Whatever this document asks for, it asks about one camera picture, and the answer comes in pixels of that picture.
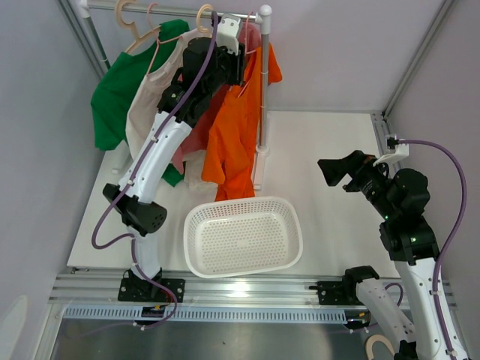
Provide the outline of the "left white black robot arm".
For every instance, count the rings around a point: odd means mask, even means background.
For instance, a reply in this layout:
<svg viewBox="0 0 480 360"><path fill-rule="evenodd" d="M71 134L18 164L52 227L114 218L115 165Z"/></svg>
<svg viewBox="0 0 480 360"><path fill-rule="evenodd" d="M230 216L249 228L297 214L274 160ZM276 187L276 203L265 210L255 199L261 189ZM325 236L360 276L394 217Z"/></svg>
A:
<svg viewBox="0 0 480 360"><path fill-rule="evenodd" d="M182 53L182 64L163 91L152 128L128 171L118 184L105 184L109 205L102 218L116 210L131 240L131 271L139 279L135 292L146 301L161 294L158 240L155 233L167 210L155 201L158 184L178 147L188 137L226 85L242 84L245 45L238 39L196 37Z"/></svg>

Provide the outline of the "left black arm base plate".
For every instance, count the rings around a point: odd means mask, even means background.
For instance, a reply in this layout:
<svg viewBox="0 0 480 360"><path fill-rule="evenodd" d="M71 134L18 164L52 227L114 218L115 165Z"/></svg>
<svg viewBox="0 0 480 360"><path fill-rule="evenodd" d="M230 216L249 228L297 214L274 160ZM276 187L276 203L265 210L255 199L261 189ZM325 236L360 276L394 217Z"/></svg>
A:
<svg viewBox="0 0 480 360"><path fill-rule="evenodd" d="M175 297L178 303L183 302L185 294L185 280L181 278L163 278L159 271L153 281L166 287ZM130 269L124 272L118 290L120 302L166 302L172 303L172 296L164 289L137 277Z"/></svg>

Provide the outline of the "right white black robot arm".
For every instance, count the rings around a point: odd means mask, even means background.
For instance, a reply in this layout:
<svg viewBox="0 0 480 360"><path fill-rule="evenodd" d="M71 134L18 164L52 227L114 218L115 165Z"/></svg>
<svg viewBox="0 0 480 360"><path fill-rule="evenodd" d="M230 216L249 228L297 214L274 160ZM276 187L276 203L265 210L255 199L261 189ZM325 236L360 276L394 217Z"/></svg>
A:
<svg viewBox="0 0 480 360"><path fill-rule="evenodd" d="M437 270L437 239L423 216L431 198L427 177L414 169L388 177L382 159L359 150L337 160L321 159L318 165L330 187L349 176L343 189L363 194L381 215L379 237L400 275L411 315L390 298L371 266L345 271L343 298L370 311L393 346L395 359L468 359Z"/></svg>

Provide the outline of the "orange t shirt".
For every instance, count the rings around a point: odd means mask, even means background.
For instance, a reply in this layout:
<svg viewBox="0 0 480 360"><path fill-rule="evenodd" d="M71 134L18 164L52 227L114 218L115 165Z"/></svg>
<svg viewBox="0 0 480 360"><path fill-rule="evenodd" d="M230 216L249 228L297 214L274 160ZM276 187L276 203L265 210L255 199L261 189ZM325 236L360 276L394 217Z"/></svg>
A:
<svg viewBox="0 0 480 360"><path fill-rule="evenodd" d="M260 121L262 50L251 53L245 84L227 89L208 133L202 180L217 184L217 201L254 197L251 173Z"/></svg>

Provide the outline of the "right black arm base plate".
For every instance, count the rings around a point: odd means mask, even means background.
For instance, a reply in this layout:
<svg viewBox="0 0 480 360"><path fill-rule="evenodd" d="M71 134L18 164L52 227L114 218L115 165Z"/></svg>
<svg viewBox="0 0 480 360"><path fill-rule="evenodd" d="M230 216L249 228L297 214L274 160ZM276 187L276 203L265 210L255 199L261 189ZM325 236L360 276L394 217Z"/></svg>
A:
<svg viewBox="0 0 480 360"><path fill-rule="evenodd" d="M354 306L361 304L356 297L354 286L345 280L317 281L308 289L316 292L320 305Z"/></svg>

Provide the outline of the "pink t shirt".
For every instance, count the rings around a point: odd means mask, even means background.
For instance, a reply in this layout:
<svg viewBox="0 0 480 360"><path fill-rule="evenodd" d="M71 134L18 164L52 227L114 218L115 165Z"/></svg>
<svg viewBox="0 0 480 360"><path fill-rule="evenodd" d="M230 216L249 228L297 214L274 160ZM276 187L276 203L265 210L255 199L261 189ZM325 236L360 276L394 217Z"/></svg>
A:
<svg viewBox="0 0 480 360"><path fill-rule="evenodd" d="M244 43L244 35L241 35L239 41ZM172 165L181 174L184 175L184 162L187 160L187 155L199 150L205 150L209 140L209 129L213 125L215 118L224 101L226 93L230 90L229 85L223 86L218 93L212 98L210 107L201 116L196 126L190 132L189 136L178 147L177 151L172 157Z"/></svg>

